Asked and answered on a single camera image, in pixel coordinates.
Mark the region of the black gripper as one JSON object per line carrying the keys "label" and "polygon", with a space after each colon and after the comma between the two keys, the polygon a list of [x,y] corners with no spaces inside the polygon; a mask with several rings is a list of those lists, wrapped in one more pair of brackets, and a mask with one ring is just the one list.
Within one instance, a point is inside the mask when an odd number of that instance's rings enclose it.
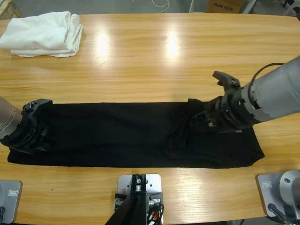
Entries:
{"label": "black gripper", "polygon": [[53,149],[53,141],[48,136],[49,126],[41,119],[40,111],[27,111],[22,114],[21,123],[12,134],[0,142],[12,150],[33,155]]}
{"label": "black gripper", "polygon": [[204,111],[192,116],[189,126],[206,128],[218,133],[235,132],[252,127],[256,124],[256,119],[245,107],[245,100],[241,96],[242,90],[242,87],[227,90],[223,96],[206,103]]}

